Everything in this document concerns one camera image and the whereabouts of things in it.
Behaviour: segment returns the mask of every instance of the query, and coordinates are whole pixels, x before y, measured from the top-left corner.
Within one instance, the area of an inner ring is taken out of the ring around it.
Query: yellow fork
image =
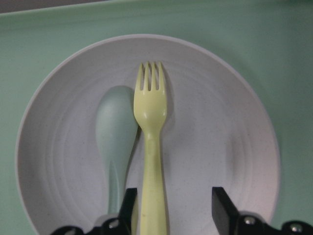
[[[158,88],[155,63],[151,63],[150,89],[149,74],[149,63],[145,65],[144,75],[141,64],[134,93],[134,116],[144,133],[145,140],[140,235],[167,235],[160,155],[160,132],[167,115],[167,100],[161,62],[158,64]]]

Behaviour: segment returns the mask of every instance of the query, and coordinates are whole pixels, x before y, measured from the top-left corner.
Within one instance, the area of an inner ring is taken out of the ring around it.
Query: yellow handle
[[[140,235],[167,235],[159,135],[145,135]]]

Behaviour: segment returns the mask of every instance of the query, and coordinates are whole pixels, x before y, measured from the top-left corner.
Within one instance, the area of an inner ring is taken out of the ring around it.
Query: green tray
[[[34,234],[18,195],[15,143],[43,79],[74,52],[118,35],[181,38],[218,55],[253,87],[281,152],[272,225],[313,224],[313,2],[106,1],[0,14],[0,234]]]

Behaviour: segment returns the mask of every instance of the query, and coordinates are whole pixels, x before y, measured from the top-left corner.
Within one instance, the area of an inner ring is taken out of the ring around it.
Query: round plate
[[[224,187],[239,210],[269,221],[280,162],[275,134],[257,95],[227,63],[192,43],[160,35],[107,39],[75,53],[41,84],[17,142],[21,199],[34,229],[89,231],[107,211],[108,190],[95,139],[99,101],[116,85],[134,88],[138,66],[161,61],[168,117],[162,157],[171,235],[218,234],[211,188]],[[126,187],[143,174],[142,136]]]

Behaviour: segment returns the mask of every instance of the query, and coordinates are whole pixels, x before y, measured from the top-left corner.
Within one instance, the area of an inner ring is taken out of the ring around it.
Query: spoon
[[[120,210],[129,159],[138,124],[133,112],[134,91],[126,86],[110,88],[102,97],[96,116],[96,141],[109,186],[108,213]]]

